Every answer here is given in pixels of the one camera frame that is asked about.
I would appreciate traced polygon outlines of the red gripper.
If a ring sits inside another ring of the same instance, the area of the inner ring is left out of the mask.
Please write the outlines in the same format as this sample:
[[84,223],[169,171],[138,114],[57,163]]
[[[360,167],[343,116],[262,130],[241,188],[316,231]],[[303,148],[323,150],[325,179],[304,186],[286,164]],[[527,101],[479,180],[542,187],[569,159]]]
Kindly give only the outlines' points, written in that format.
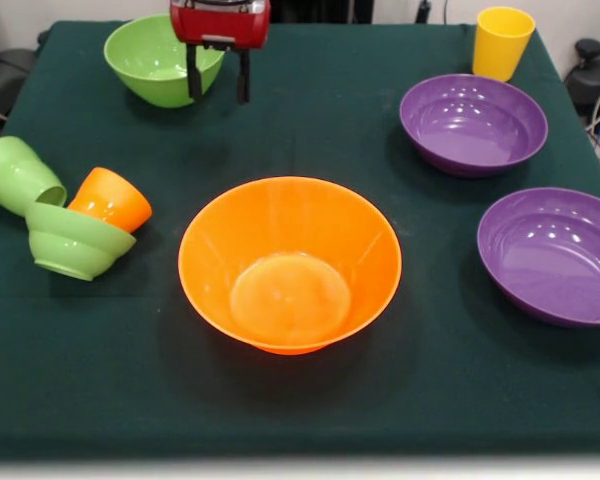
[[169,14],[174,33],[186,45],[187,84],[190,98],[202,97],[196,65],[197,46],[221,45],[238,49],[237,100],[250,100],[250,49],[261,48],[270,24],[269,1],[171,1]]

